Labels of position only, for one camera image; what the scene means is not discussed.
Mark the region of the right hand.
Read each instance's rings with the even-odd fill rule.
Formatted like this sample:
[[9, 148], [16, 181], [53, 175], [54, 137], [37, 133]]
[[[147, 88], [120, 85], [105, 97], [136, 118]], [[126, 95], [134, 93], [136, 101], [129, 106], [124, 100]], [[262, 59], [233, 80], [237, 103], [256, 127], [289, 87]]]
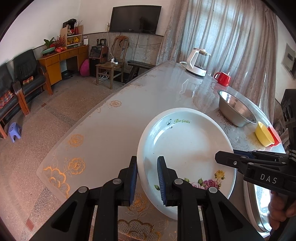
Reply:
[[287, 218], [295, 216], [295, 202], [286, 210], [285, 202], [278, 193], [271, 191], [271, 199], [268, 205], [268, 222], [273, 230], [277, 230], [281, 222], [284, 222]]

